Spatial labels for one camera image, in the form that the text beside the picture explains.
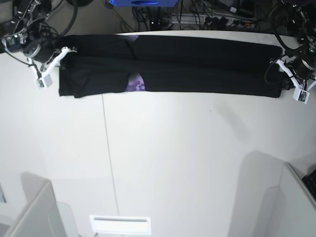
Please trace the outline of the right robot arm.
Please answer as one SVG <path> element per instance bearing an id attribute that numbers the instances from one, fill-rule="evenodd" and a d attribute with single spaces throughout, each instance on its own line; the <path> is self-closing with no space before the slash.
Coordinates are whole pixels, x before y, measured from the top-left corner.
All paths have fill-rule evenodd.
<path id="1" fill-rule="evenodd" d="M 50 0 L 22 0 L 15 14 L 0 35 L 0 51 L 43 73 L 55 67 L 62 58 L 62 49 L 55 46 L 73 26 L 78 14 L 78 2 L 70 1 L 73 14 L 64 31 L 58 33 L 47 24 L 57 9 Z"/>

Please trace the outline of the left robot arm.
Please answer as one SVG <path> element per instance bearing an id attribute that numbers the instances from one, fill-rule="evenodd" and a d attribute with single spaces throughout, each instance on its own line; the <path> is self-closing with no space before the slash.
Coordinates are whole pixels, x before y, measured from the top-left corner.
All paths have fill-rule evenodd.
<path id="1" fill-rule="evenodd" d="M 292 48 L 281 38 L 276 19 L 284 12 L 287 28 L 299 46 Z M 268 85 L 283 89 L 308 90 L 316 84 L 316 2 L 314 0 L 278 0 L 272 12 L 271 26 L 284 53 L 272 61 L 264 74 Z"/>

